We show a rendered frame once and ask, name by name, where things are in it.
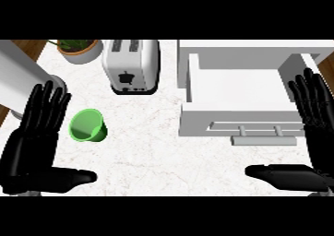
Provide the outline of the potted plant in grey pot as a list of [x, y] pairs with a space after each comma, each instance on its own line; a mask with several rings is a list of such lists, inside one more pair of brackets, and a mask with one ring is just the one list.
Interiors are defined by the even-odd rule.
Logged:
[[64, 60], [73, 65], [83, 65], [95, 60], [103, 50], [101, 40], [57, 40], [50, 42]]

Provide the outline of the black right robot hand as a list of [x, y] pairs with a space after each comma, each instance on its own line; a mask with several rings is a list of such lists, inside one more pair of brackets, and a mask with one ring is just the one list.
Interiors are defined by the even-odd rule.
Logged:
[[334, 96], [323, 77], [309, 68], [287, 83], [304, 124], [304, 164], [250, 165], [244, 174], [278, 190], [334, 193]]

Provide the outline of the white toaster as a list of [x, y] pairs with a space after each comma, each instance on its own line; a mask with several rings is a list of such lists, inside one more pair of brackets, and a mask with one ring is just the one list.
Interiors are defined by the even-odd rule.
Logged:
[[101, 66], [116, 95], [150, 95], [157, 89], [159, 82], [159, 42], [107, 40]]

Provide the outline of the white open drawer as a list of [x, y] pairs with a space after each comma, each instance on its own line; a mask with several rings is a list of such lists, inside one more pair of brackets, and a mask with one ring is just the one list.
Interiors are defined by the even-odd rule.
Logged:
[[187, 59], [181, 136], [286, 136], [304, 134], [287, 82], [317, 68], [308, 53], [290, 55], [275, 69], [202, 69], [200, 57]]

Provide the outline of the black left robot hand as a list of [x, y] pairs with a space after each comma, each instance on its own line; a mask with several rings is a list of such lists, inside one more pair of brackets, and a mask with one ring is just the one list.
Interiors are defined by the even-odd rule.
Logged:
[[0, 185], [7, 195], [63, 194], [97, 179], [92, 171], [52, 166], [69, 100], [70, 94], [52, 88], [50, 80], [33, 86], [21, 122], [10, 133], [0, 159]]

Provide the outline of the white drawer cabinet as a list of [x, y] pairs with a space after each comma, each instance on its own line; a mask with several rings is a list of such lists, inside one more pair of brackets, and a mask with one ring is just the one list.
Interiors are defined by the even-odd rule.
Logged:
[[293, 53], [308, 53], [318, 64], [334, 53], [334, 40], [177, 40], [177, 86], [184, 88], [187, 57], [200, 69], [277, 69]]

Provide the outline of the green cup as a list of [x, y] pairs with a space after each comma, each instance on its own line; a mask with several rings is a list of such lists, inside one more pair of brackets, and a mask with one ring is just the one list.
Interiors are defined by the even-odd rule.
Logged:
[[107, 128], [98, 110], [79, 111], [70, 120], [67, 131], [78, 142], [100, 142], [107, 135]]

